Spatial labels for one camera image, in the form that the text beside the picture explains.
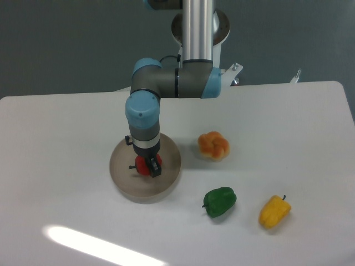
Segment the yellow bell pepper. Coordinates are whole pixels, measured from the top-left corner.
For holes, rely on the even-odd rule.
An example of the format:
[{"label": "yellow bell pepper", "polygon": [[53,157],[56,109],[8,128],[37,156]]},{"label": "yellow bell pepper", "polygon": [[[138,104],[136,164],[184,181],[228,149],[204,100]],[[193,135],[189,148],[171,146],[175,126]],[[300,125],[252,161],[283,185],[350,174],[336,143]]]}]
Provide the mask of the yellow bell pepper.
[{"label": "yellow bell pepper", "polygon": [[261,210],[259,223],[266,229],[277,225],[290,212],[291,205],[284,201],[285,197],[272,196]]}]

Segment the green bell pepper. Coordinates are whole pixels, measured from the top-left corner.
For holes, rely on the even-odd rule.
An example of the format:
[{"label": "green bell pepper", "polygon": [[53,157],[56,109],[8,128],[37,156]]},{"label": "green bell pepper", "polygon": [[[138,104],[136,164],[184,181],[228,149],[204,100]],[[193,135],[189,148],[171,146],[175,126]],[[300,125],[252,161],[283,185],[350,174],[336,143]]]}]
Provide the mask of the green bell pepper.
[{"label": "green bell pepper", "polygon": [[237,201],[237,196],[230,187],[221,187],[211,190],[205,195],[204,205],[207,214],[211,218],[222,215],[230,209]]}]

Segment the red object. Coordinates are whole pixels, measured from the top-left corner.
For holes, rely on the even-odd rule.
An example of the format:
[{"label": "red object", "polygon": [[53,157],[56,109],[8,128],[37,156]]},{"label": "red object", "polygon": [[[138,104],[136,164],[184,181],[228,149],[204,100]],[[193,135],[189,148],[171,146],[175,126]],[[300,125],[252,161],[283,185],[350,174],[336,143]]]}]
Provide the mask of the red object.
[{"label": "red object", "polygon": [[[161,165],[163,161],[161,160],[159,154],[156,155],[156,158],[158,159],[158,163]],[[149,168],[145,164],[144,157],[137,156],[135,158],[134,165],[136,167],[137,172],[140,173],[141,175],[143,175],[143,176],[150,175]]]}]

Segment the white table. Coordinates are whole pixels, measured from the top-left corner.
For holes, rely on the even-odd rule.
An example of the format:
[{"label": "white table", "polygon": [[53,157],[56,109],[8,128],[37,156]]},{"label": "white table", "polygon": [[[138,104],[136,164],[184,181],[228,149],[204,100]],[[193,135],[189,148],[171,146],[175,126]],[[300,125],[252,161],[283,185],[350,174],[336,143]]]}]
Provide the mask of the white table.
[{"label": "white table", "polygon": [[[355,127],[341,84],[162,99],[161,132],[179,146],[182,172],[153,204],[126,199],[109,173],[129,134],[128,95],[0,101],[0,265],[355,265]],[[196,153],[212,130],[231,144],[218,163]],[[210,219],[203,197],[222,186],[236,206]],[[257,219],[272,195],[292,211],[265,231]]]}]

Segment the blue joint cap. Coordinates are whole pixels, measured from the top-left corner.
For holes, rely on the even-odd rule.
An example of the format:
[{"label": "blue joint cap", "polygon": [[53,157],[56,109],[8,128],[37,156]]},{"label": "blue joint cap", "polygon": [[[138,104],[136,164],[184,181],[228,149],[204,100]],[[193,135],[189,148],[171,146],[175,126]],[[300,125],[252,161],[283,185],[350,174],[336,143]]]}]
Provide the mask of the blue joint cap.
[{"label": "blue joint cap", "polygon": [[148,3],[148,0],[143,0],[143,3],[145,5],[145,7],[149,10],[155,10],[153,7],[151,7],[151,5]]},{"label": "blue joint cap", "polygon": [[159,102],[153,93],[139,90],[126,101],[128,124],[137,129],[148,129],[159,120]]},{"label": "blue joint cap", "polygon": [[161,63],[158,61],[158,60],[155,60],[153,58],[142,58],[142,59],[139,59],[137,61],[137,63],[135,63],[134,65],[134,69],[133,69],[133,73],[132,73],[132,76],[134,75],[134,73],[142,68],[142,67],[145,67],[147,65],[156,65],[157,67],[161,68]]},{"label": "blue joint cap", "polygon": [[213,68],[210,77],[206,83],[204,92],[202,93],[201,99],[207,98],[217,98],[221,94],[221,69]]}]

